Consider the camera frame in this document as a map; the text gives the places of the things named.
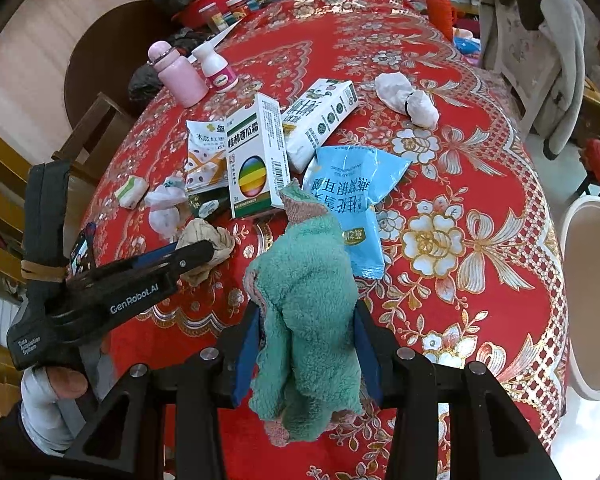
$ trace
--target red tablecloth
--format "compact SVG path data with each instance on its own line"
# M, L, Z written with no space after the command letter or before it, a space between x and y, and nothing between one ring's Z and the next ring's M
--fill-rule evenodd
M182 170L185 120L227 116L257 91L287 106L318 78L352 79L360 108L328 143L376 146L412 162L378 208L386 274L358 280L361 297L402 345L446 365L488 364L549 446L564 404L567 313L560 254L532 163L474 70L402 0L274 4L238 26L221 50L239 74L236 88L211 93L190 109L161 92L116 154L86 215L98 225L98 263L165 243L150 228L144 206L121 209L113 192L129 174L153 189ZM435 131L414 127L376 97L376 76L396 70L432 95L441 113ZM248 300L244 269L283 232L286 217L218 223L235 237L231 259L196 289L184 285L114 331L112 355L120 372L136 362L181 362L240 319ZM380 412L368 399L364 406L364 415L318 442L281 449L269 443L246 403L222 410L228 477L382 478L395 413ZM450 458L444 404L439 428L443 479Z

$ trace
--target screw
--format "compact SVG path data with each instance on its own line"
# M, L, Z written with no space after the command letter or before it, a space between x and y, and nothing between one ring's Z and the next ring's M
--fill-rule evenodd
M213 361L220 355L220 352L217 348L213 346L209 346L202 351L200 351L200 357L202 357L203 361Z
M487 371L487 367L480 361L472 361L469 363L469 371L472 374L484 375L484 373Z
M405 361L410 361L414 357L416 357L416 352L413 348L409 348L407 346L402 346L398 348L395 353L398 355L400 359Z
M142 377L145 373L149 371L149 367L143 364L133 365L129 369L129 375L135 378Z

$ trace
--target green towel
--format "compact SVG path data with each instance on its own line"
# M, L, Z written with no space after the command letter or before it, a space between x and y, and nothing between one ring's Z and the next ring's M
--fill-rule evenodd
M337 218L296 181L281 197L286 232L244 277L266 338L249 406L261 420L282 418L286 441L311 441L334 412L362 412L353 344L358 288Z

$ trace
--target rainbow logo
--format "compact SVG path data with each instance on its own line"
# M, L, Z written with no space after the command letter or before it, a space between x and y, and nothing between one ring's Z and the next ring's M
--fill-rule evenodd
M267 181L267 168L259 156L245 160L238 174L238 184L244 196L253 197L262 191Z

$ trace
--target red container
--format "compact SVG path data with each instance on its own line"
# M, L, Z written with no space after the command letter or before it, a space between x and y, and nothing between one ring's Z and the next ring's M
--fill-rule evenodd
M429 21L445 38L453 41L456 10L451 5L451 0L427 0L427 13Z
M173 19L178 20L182 25L189 28L205 27L206 21L200 14L200 9L204 9L210 4L216 4L220 12L226 14L229 7L226 6L228 0L195 0L191 2L184 10L176 14Z

